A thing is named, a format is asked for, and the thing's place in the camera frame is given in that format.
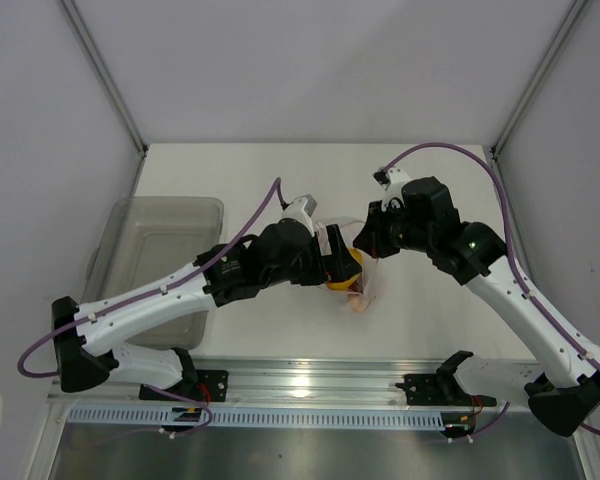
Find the aluminium frame post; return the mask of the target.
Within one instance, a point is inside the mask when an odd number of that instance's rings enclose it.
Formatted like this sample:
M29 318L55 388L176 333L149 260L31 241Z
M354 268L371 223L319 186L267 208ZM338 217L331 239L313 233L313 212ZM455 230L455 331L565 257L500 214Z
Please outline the aluminium frame post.
M507 115L503 126L490 148L491 157L498 162L504 150L521 126L525 116L531 110L535 100L550 78L554 68L568 48L568 45L590 10L594 1L570 1L565 14L562 16L552 33L549 42L542 50L541 56L534 66L521 93Z
M123 126L130 142L140 156L143 156L148 146L125 102L120 89L110 72L107 62L102 55L89 26L87 25L76 1L58 0L56 2L65 21L74 35L83 55L89 64L93 75L105 94L114 114Z

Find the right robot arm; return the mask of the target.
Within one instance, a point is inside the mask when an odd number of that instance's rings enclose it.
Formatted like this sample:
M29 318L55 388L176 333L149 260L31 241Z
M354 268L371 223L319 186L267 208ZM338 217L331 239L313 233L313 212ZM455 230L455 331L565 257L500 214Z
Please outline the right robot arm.
M526 368L459 351L437 370L438 395L452 404L485 395L526 406L549 431L571 436L600 406L600 347L535 289L491 227L461 221L439 180L412 179L399 169L374 178L384 194L370 203L355 248L375 259L402 250L425 254L498 314L538 363Z

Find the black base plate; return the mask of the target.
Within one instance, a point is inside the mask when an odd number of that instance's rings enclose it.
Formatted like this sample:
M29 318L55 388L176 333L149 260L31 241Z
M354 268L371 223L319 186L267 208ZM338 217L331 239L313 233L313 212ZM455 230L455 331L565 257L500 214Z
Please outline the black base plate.
M467 394L451 375L425 373L405 374L394 386L403 391L409 406L495 407L493 397Z
M182 380L166 392L197 402L224 402L229 386L227 370L198 370L197 382Z

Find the orange papaya slice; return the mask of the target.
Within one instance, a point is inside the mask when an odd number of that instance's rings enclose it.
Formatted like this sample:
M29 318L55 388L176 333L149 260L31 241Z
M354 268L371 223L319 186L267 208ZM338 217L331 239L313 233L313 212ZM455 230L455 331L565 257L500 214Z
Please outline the orange papaya slice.
M356 313L363 313L369 307L372 298L365 292L362 284L356 282L347 289L348 305Z

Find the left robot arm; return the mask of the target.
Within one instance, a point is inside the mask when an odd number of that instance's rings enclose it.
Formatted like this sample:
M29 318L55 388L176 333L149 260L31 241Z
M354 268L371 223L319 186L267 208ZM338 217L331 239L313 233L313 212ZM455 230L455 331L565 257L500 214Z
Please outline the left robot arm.
M78 393L112 380L187 399L198 381L188 352L133 345L130 338L182 316L250 300L281 283L348 285L361 272L361 257L345 244L338 225L312 233L296 221L281 220L117 297L83 304L61 297L51 307L59 332L53 344L61 389Z

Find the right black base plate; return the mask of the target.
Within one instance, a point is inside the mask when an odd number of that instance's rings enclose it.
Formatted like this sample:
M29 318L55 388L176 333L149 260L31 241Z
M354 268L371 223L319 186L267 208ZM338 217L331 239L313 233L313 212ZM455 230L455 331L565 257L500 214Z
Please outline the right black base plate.
M467 394L451 375L425 373L405 374L394 386L403 391L409 406L495 407L493 397Z

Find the left aluminium frame post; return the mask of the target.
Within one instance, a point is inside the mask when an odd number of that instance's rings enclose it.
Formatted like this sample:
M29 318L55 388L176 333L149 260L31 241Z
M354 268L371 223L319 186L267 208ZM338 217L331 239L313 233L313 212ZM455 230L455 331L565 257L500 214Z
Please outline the left aluminium frame post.
M130 142L140 156L143 156L148 146L125 102L120 89L110 72L107 62L102 55L89 26L87 25L76 1L58 0L56 2L65 21L74 35L83 55L89 64L93 75L105 94L114 114L123 126Z

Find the right aluminium frame post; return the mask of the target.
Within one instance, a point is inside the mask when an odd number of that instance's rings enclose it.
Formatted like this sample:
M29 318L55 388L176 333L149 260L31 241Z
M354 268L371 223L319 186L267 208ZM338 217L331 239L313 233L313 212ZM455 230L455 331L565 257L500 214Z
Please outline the right aluminium frame post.
M552 33L549 42L542 50L541 56L534 66L521 93L507 115L503 126L490 148L491 157L498 162L504 150L521 126L525 116L531 110L535 100L550 78L554 68L568 48L568 45L590 10L594 1L570 1L565 14L562 16Z

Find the aluminium mounting rail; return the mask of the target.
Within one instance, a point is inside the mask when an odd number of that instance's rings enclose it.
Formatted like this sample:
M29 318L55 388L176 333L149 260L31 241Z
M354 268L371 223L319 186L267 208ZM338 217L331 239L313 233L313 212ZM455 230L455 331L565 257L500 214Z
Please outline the aluminium mounting rail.
M390 409L406 404L395 384L429 374L435 360L325 360L199 357L198 370L228 372L224 405L264 408Z

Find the clear plastic bin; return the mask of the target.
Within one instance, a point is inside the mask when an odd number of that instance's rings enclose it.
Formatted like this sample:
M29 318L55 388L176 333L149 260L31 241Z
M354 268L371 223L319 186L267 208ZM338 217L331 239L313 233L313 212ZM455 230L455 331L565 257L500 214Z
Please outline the clear plastic bin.
M91 354L134 345L191 350L214 308L197 256L218 244L224 206L212 197L133 197L111 214L95 286L79 307Z

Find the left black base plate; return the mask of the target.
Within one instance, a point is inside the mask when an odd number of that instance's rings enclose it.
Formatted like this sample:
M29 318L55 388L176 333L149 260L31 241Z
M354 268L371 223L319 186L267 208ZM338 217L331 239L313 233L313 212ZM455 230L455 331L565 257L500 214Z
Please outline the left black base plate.
M227 370L198 370L197 382L182 380L166 392L197 402L224 402L229 386Z

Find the clear zip top bag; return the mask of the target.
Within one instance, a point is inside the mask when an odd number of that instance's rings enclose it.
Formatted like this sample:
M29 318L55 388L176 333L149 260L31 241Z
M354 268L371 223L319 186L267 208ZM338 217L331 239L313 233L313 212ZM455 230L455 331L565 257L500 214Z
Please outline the clear zip top bag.
M315 224L318 246L326 267L319 289L329 292L341 309L365 312L375 298L378 261L353 245L364 222L354 217L333 217Z

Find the yellow lemon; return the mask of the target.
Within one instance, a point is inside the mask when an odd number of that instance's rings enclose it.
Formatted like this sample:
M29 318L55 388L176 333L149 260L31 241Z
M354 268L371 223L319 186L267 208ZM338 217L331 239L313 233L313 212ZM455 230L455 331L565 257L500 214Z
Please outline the yellow lemon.
M353 247L349 248L348 251L351 254L351 256L354 258L354 260L357 262L358 266L360 267L360 271L358 273L351 275L348 279L340 281L340 282L328 281L326 283L326 287L329 290L348 291L352 288L352 286L356 283L356 281L362 275L363 266L364 266L364 259L363 259L362 253Z

